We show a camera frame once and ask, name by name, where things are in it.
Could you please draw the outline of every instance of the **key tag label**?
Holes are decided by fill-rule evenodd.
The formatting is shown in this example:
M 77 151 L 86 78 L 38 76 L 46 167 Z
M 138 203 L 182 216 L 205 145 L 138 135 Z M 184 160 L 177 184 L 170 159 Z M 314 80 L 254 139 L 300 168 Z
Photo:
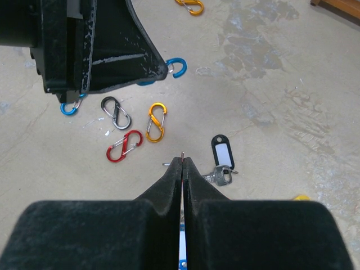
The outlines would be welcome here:
M 232 157 L 230 141 L 225 135 L 216 135 L 211 141 L 216 165 L 226 165 L 234 169 L 235 163 Z

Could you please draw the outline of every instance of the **silver key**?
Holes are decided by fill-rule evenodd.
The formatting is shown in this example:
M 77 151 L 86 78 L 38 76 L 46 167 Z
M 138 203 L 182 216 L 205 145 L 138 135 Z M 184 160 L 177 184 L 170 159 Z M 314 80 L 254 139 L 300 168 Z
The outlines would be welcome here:
M 228 179 L 225 178 L 225 174 L 224 174 L 225 170 L 229 171 Z M 202 177 L 204 177 L 205 180 L 210 183 L 216 183 L 216 185 L 218 186 L 225 186 L 232 183 L 231 173 L 239 173 L 239 172 L 230 169 L 229 166 L 219 165 L 215 167 L 214 172 L 207 175 L 203 175 Z

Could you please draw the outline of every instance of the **wooden leg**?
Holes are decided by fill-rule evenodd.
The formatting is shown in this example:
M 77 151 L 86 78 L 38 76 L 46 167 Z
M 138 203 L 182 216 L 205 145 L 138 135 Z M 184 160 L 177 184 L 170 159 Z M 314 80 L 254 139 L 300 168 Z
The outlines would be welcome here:
M 320 3 L 321 0 L 311 0 L 310 5 L 317 6 Z

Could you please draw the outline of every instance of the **blue carabiner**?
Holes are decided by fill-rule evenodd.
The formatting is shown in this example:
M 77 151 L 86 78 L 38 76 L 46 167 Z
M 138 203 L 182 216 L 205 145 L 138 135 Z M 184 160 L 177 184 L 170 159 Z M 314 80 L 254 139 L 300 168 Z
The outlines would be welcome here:
M 182 75 L 185 74 L 186 70 L 187 70 L 187 64 L 186 64 L 186 61 L 183 59 L 183 58 L 171 58 L 169 59 L 168 61 L 166 61 L 166 65 L 169 66 L 171 64 L 175 64 L 175 63 L 179 63 L 179 64 L 182 64 L 182 69 L 177 72 L 177 73 L 174 73 L 173 74 L 173 77 L 175 79 L 181 77 Z M 140 82 L 140 83 L 137 83 L 138 86 L 148 86 L 149 84 L 153 84 L 155 83 L 155 81 L 151 81 L 151 82 Z
M 175 79 L 177 79 L 177 78 L 179 78 L 179 77 L 181 77 L 182 75 L 185 74 L 185 72 L 187 70 L 187 64 L 186 64 L 186 61 L 183 58 L 179 58 L 179 57 L 171 58 L 168 61 L 166 61 L 167 65 L 171 65 L 171 64 L 175 64 L 175 63 L 182 64 L 182 69 L 179 72 L 173 74 L 173 77 Z
M 83 101 L 83 98 L 85 98 L 85 96 L 86 94 L 81 94 L 79 96 L 79 101 L 74 104 L 73 109 L 71 111 L 66 111 L 66 105 L 69 103 L 62 103 L 60 105 L 60 111 L 65 115 L 74 115 L 78 111 L 78 108 L 80 107 L 81 102 Z

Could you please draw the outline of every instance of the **carabiner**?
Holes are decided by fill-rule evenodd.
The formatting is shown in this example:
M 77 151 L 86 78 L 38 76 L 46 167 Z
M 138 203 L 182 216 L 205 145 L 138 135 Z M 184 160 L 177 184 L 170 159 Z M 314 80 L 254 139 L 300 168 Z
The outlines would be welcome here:
M 114 113 L 113 113 L 113 114 L 109 113 L 108 110 L 107 110 L 106 107 L 105 107 L 105 106 L 106 106 L 106 103 L 107 103 L 108 101 L 110 101 L 110 100 L 112 100 L 112 101 L 115 102 L 115 109 L 114 109 Z M 120 106 L 120 102 L 117 101 L 115 97 L 105 97 L 105 98 L 101 101 L 101 109 L 112 119 L 112 123 L 113 123 L 113 125 L 114 125 L 117 129 L 120 129 L 121 131 L 123 131 L 123 130 L 127 129 L 128 127 L 130 127 L 130 125 L 131 125 L 131 117 L 130 117 L 130 115 L 128 115 L 128 114 L 126 113 L 126 111 L 124 111 L 124 109 Z M 123 126 L 123 127 L 120 127 L 120 126 L 118 125 L 118 118 L 119 118 L 119 111 L 120 111 L 120 110 L 123 112 L 123 114 L 124 114 L 124 115 L 126 116 L 126 118 L 128 119 L 127 124 L 126 124 L 125 126 Z
M 157 118 L 155 118 L 155 116 L 152 114 L 152 110 L 153 110 L 154 107 L 156 107 L 156 106 L 160 106 L 160 107 L 163 108 L 163 114 L 164 114 L 164 116 L 163 116 L 163 120 L 161 121 L 161 124 L 160 124 L 160 122 L 157 120 Z M 164 137 L 165 129 L 164 129 L 163 125 L 164 125 L 164 120 L 165 120 L 165 114 L 167 114 L 167 113 L 168 113 L 168 111 L 167 111 L 167 108 L 165 107 L 164 104 L 162 104 L 162 103 L 154 103 L 154 104 L 151 105 L 151 107 L 150 107 L 150 109 L 149 109 L 149 111 L 148 111 L 149 121 L 148 121 L 148 125 L 147 125 L 147 130 L 146 130 L 146 133 L 145 133 L 145 134 L 146 134 L 146 138 L 147 138 L 150 142 L 160 142 L 161 139 Z M 157 128 L 158 128 L 158 129 L 160 130 L 160 132 L 161 132 L 160 137 L 157 138 L 157 139 L 152 139 L 152 138 L 150 138 L 150 135 L 149 135 L 149 133 L 150 133 L 150 127 L 151 127 L 152 122 L 155 123 L 155 125 L 157 126 Z
M 175 0 L 180 6 L 184 6 L 184 8 L 192 15 L 199 16 L 204 12 L 204 4 L 197 0 Z M 189 6 L 200 6 L 200 10 L 194 11 Z
M 182 64 L 182 69 L 179 71 L 179 72 L 176 72 L 173 74 L 173 77 L 175 79 L 181 77 L 182 75 L 185 74 L 186 70 L 187 70 L 187 64 L 186 64 L 186 61 L 183 59 L 183 58 L 171 58 L 169 59 L 168 61 L 166 61 L 166 64 L 169 66 L 169 65 L 173 65 L 175 63 L 180 63 Z
M 131 134 L 133 133 L 137 133 L 139 136 L 140 136 L 140 141 L 133 144 L 132 147 L 128 150 L 128 138 Z M 115 142 L 113 145 L 111 145 L 107 151 L 106 151 L 106 157 L 107 159 L 109 159 L 111 162 L 120 162 L 122 161 L 125 157 L 126 157 L 126 154 L 132 150 L 134 150 L 135 148 L 137 148 L 138 146 L 140 146 L 142 144 L 142 141 L 143 141 L 143 137 L 142 137 L 142 134 L 140 131 L 137 131 L 137 130 L 130 130 L 128 133 L 126 133 L 124 135 L 124 137 L 120 140 L 118 140 L 117 142 Z M 123 144 L 123 149 L 121 151 L 121 156 L 120 158 L 118 159 L 113 159 L 111 157 L 111 151 L 116 148 L 117 146 Z
M 179 58 L 179 57 L 177 57 L 177 58 L 171 58 L 171 59 L 167 60 L 167 61 L 166 61 L 166 65 L 167 65 L 167 66 L 169 66 L 169 65 L 172 65 L 172 66 L 173 66 L 172 69 L 171 69 L 171 71 L 169 72 L 169 74 L 171 74 L 171 73 L 174 71 L 174 64 L 175 64 L 175 63 L 180 63 L 180 64 L 182 64 L 182 69 L 181 69 L 179 72 L 173 74 L 173 77 L 174 77 L 175 79 L 177 79 L 177 78 L 179 78 L 179 77 L 181 77 L 182 75 L 185 74 L 185 72 L 186 72 L 186 70 L 187 70 L 187 64 L 186 64 L 186 61 L 185 61 L 183 58 Z M 138 85 L 138 86 L 148 86 L 149 84 L 153 84 L 153 83 L 155 83 L 154 80 L 151 81 L 151 82 L 140 82 L 140 83 L 137 83 L 137 85 Z
M 86 94 L 81 94 L 79 96 L 79 101 L 74 103 L 73 109 L 71 111 L 66 111 L 66 105 L 68 105 L 69 103 L 60 104 L 60 111 L 65 115 L 75 114 L 78 111 L 81 103 L 83 102 L 83 98 L 85 98 L 85 96 L 86 96 Z

